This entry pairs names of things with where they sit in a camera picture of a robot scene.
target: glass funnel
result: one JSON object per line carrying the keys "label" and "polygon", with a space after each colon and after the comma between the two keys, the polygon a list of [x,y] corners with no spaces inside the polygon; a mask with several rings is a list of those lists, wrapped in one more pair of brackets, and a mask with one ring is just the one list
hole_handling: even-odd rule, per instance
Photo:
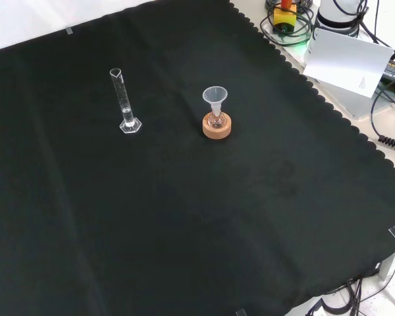
{"label": "glass funnel", "polygon": [[226,117],[221,112],[221,105],[228,92],[223,87],[210,87],[203,92],[203,99],[211,105],[212,113],[208,118],[208,125],[212,128],[222,128],[226,125]]}

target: black cloth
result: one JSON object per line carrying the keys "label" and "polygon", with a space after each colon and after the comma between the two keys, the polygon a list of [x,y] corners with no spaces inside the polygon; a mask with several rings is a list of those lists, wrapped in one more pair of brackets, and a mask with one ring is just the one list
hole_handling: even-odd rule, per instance
{"label": "black cloth", "polygon": [[395,251],[392,163],[228,1],[73,30],[0,50],[0,316],[283,316]]}

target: white card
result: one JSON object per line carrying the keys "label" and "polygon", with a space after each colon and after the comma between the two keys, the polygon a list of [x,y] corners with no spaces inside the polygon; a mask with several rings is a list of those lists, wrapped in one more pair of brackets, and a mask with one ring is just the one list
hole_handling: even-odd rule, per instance
{"label": "white card", "polygon": [[315,34],[303,74],[372,97],[393,50],[322,29]]}

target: coiled cord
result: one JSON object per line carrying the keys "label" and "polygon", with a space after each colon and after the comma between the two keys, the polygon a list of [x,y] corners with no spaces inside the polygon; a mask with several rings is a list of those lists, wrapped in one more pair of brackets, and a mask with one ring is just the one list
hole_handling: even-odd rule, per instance
{"label": "coiled cord", "polygon": [[395,79],[391,82],[389,82],[389,84],[384,88],[379,88],[380,92],[377,94],[372,106],[371,106],[371,111],[370,111],[370,123],[371,123],[371,127],[373,128],[373,130],[375,131],[376,135],[379,137],[379,141],[382,144],[388,145],[389,147],[393,147],[395,148],[395,139],[393,138],[389,138],[383,135],[380,135],[379,132],[376,129],[375,123],[373,122],[373,111],[375,110],[375,105],[377,100],[379,99],[379,97],[384,93],[384,91],[386,89],[388,89],[391,85],[393,85],[395,83]]}

